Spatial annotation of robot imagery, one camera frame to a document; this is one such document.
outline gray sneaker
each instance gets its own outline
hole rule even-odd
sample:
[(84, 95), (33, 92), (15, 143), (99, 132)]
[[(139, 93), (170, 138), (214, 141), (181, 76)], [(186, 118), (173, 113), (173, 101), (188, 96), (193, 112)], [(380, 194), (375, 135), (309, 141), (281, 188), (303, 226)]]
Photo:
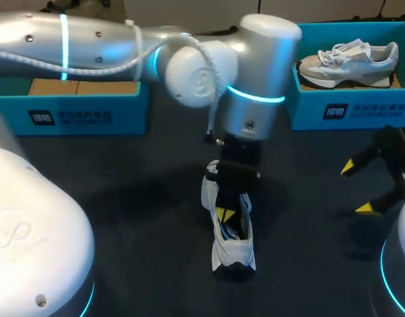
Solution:
[(343, 81), (389, 87), (398, 57), (398, 45), (394, 42), (387, 46), (370, 46), (358, 39), (336, 44), (331, 51), (318, 51), (318, 55), (302, 59), (299, 74), (324, 88), (334, 88)]

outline blue shoe box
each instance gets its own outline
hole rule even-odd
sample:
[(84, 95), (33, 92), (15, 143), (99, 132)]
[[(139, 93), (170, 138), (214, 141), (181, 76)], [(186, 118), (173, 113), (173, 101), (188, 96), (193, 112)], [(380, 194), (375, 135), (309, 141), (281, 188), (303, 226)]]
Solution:
[(143, 135), (149, 86), (131, 94), (30, 96), (32, 79), (0, 78), (0, 112), (15, 135)]
[(297, 60), (357, 38), (372, 46), (396, 42), (396, 78), (401, 88), (303, 90), (293, 66), (287, 94), (292, 130), (374, 129), (405, 126), (405, 22), (337, 22), (299, 25), (303, 39)]

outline shoe box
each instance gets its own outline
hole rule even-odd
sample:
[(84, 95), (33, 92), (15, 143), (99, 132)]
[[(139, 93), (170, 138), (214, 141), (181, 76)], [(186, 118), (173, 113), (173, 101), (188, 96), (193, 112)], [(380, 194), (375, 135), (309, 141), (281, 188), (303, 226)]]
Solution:
[(143, 135), (149, 86), (0, 78), (0, 112), (15, 135)]
[[(405, 22), (336, 22), (300, 24), (303, 39), (292, 69), (286, 108), (292, 130), (375, 129), (405, 126)], [(318, 50), (331, 50), (356, 39), (372, 46), (396, 42), (399, 60), (390, 88), (340, 84), (323, 90), (304, 85), (297, 61)]]

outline white shoelace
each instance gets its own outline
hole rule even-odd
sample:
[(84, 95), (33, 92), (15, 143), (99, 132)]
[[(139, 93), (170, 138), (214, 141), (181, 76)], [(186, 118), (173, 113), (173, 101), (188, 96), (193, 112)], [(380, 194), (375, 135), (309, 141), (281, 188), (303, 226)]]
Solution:
[(350, 56), (346, 55), (342, 50), (339, 50), (345, 44), (336, 44), (331, 51), (318, 51), (318, 58), (323, 64), (331, 64), (334, 61), (349, 61)]

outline logo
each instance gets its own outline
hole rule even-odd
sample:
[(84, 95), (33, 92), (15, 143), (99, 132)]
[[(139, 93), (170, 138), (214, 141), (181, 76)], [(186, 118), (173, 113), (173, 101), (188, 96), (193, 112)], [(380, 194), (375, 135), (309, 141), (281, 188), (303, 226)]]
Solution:
[(324, 111), (322, 119), (343, 119), (345, 117), (347, 109), (348, 104), (328, 104), (326, 110)]
[(51, 112), (48, 110), (29, 110), (28, 112), (34, 125), (55, 125)]
[(405, 114), (405, 104), (357, 104), (351, 107), (350, 118), (401, 117)]
[(57, 120), (61, 125), (108, 125), (113, 124), (109, 111), (58, 111)]

